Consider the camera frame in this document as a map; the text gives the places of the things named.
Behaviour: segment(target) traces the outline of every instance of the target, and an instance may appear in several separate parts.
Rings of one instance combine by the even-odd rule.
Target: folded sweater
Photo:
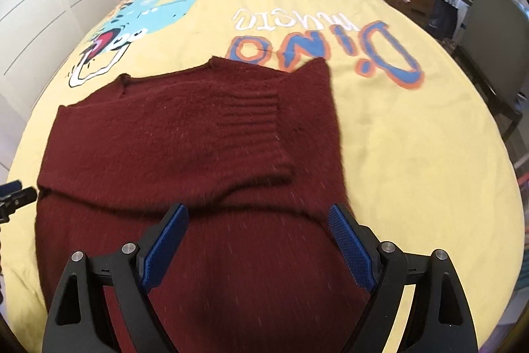
[[[149,297],[182,353],[340,351],[367,302],[325,228],[346,191],[323,59],[292,74],[212,58],[120,75],[59,108],[38,185],[48,306],[73,251],[113,252],[173,202],[189,208],[190,225]]]

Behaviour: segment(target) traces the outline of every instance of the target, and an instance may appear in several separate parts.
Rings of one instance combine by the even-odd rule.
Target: yellow blanket
[[[356,218],[405,252],[445,249],[482,344],[522,260],[514,172],[472,84],[434,39],[382,0],[123,0],[42,95],[10,179],[35,185],[59,105],[123,72],[162,74],[212,55],[285,71],[311,57],[328,60]],[[0,237],[9,323],[30,352],[39,351],[46,320],[34,219],[35,205],[19,210]],[[398,346],[412,295],[406,288],[387,352]]]

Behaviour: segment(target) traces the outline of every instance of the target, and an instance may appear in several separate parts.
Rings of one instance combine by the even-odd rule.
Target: cartoon print
[[[104,25],[90,37],[89,46],[81,52],[79,62],[71,71],[69,85],[76,87],[105,74],[123,57],[131,43],[178,21],[196,1],[122,0]],[[110,63],[83,74],[98,54],[110,51],[116,52]]]

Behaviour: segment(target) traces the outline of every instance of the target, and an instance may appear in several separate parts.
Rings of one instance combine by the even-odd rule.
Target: silver bolt
[[[78,262],[79,260],[81,260],[83,258],[84,254],[82,251],[76,251],[74,254],[71,255],[71,259],[74,261],[74,262]]]
[[[446,260],[448,258],[448,253],[444,250],[438,249],[435,250],[435,257],[437,257],[440,260]]]
[[[391,241],[384,241],[381,247],[386,253],[393,253],[396,249],[395,245]]]
[[[132,242],[128,242],[121,247],[121,251],[125,254],[131,254],[134,250],[136,250],[136,244],[133,244]]]

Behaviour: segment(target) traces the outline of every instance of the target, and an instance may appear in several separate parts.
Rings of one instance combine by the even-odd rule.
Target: red object
[[[292,74],[212,58],[120,75],[59,108],[38,185],[48,306],[72,252],[113,252],[170,203],[188,207],[186,236],[149,295],[182,353],[338,352],[369,298],[325,228],[346,190],[323,59]]]

